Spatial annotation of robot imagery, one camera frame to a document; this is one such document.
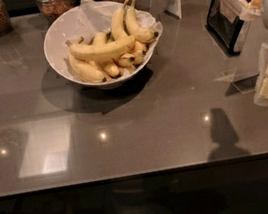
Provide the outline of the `upright yellow banana right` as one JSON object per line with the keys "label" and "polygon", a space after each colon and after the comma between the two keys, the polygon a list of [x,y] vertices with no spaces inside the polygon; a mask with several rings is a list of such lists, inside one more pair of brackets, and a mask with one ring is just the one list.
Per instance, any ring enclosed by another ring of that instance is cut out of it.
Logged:
{"label": "upright yellow banana right", "polygon": [[151,42],[155,41],[158,37],[158,32],[154,31],[153,29],[149,28],[142,28],[139,26],[136,11],[135,11],[135,3],[136,0],[131,0],[130,6],[127,8],[126,17],[125,17],[125,25],[127,28],[128,34],[131,36],[133,35],[135,39],[143,44],[147,43],[150,44]]}

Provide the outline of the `long top yellow banana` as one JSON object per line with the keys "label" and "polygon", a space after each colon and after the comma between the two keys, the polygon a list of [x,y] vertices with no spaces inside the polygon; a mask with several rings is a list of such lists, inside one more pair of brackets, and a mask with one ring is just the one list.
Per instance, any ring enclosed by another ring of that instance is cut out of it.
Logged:
{"label": "long top yellow banana", "polygon": [[100,45],[72,44],[70,41],[66,41],[65,44],[68,46],[68,52],[76,59],[102,62],[108,59],[118,58],[123,53],[132,50],[135,42],[134,36],[131,35],[111,43]]}

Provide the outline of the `glass jar middle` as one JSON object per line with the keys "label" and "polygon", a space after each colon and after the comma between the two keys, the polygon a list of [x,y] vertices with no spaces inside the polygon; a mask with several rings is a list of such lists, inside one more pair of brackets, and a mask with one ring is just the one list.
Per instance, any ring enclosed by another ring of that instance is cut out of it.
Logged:
{"label": "glass jar middle", "polygon": [[53,23],[73,7],[74,0],[35,0],[35,3],[45,19]]}

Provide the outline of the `clear acrylic sign stand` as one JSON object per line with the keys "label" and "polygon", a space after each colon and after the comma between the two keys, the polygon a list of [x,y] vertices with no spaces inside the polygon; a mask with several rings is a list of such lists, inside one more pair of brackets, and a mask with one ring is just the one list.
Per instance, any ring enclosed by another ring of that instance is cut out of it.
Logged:
{"label": "clear acrylic sign stand", "polygon": [[237,67],[232,67],[222,70],[219,77],[214,79],[214,82],[221,82],[228,85],[225,95],[232,96],[233,94],[253,92],[258,76],[257,72],[244,73]]}

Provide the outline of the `small yellow banana right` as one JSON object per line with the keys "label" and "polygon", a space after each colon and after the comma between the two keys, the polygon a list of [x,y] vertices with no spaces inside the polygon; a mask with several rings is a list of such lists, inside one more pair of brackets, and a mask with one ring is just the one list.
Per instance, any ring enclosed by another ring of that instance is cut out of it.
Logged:
{"label": "small yellow banana right", "polygon": [[128,68],[129,66],[140,65],[144,61],[148,46],[138,41],[132,51],[126,52],[117,59],[116,63],[120,67]]}

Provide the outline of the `upright yellow banana left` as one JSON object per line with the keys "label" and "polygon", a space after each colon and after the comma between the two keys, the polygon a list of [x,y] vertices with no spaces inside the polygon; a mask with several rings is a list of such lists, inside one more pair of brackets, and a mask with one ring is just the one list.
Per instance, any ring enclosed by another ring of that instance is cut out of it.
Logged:
{"label": "upright yellow banana left", "polygon": [[130,0],[124,0],[122,6],[120,6],[115,12],[112,14],[111,19],[111,35],[114,40],[123,39],[128,36],[124,28],[124,14],[126,10],[126,5]]}

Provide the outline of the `upright yellow banana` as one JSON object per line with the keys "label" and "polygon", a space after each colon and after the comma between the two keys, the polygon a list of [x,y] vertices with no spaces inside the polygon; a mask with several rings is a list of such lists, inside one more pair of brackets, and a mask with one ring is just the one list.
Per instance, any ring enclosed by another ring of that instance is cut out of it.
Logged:
{"label": "upright yellow banana", "polygon": [[111,35],[114,40],[123,39],[128,36],[124,28],[124,14],[126,10],[126,5],[130,0],[124,0],[122,6],[120,6],[115,12],[112,14],[111,19]]}
{"label": "upright yellow banana", "polygon": [[149,28],[142,28],[139,26],[136,11],[135,11],[135,3],[136,0],[131,0],[130,6],[127,8],[126,17],[125,17],[125,25],[127,28],[128,34],[131,36],[133,35],[135,39],[143,44],[147,43],[150,44],[151,42],[155,41],[158,37],[158,32],[154,31],[153,29]]}

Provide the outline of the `lower left yellow banana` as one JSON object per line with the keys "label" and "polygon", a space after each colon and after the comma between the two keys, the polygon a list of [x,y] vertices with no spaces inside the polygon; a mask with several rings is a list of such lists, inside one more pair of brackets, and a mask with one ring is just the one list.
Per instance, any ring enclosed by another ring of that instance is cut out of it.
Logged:
{"label": "lower left yellow banana", "polygon": [[97,65],[76,59],[71,53],[68,54],[68,58],[72,69],[82,81],[95,84],[106,81],[104,72]]}

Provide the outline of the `white ceramic bowl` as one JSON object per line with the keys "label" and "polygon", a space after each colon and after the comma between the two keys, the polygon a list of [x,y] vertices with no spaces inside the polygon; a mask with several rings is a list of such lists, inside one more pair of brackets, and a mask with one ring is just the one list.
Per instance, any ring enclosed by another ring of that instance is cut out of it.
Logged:
{"label": "white ceramic bowl", "polygon": [[82,81],[78,78],[75,71],[69,64],[68,58],[68,46],[65,44],[66,41],[70,40],[72,43],[79,41],[80,38],[84,38],[82,41],[83,44],[88,44],[91,39],[95,36],[99,31],[106,32],[110,31],[109,28],[95,30],[93,27],[87,26],[84,21],[80,18],[79,6],[72,8],[72,10],[67,11],[60,18],[56,19],[56,21],[50,26],[48,29],[45,39],[44,39],[44,53],[46,56],[46,60],[50,66],[59,73],[65,79],[72,81],[74,83],[80,84],[82,86],[88,87],[97,87],[101,89],[110,89],[117,88],[122,85],[124,82],[133,78],[136,74],[141,71],[147,62],[151,59],[151,56],[154,52],[154,49],[158,43],[159,38],[149,44],[149,48],[144,57],[144,61],[141,65],[134,71],[129,72],[128,70],[124,70],[124,74],[122,77],[111,79],[109,81],[103,83],[88,83]]}

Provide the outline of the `black mesh packet holder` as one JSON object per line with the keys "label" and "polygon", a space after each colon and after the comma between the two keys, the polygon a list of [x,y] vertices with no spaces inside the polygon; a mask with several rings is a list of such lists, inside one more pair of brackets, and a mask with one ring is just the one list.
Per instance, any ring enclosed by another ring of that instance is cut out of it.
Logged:
{"label": "black mesh packet holder", "polygon": [[227,55],[236,57],[242,51],[240,33],[243,20],[239,19],[247,0],[211,0],[205,28]]}

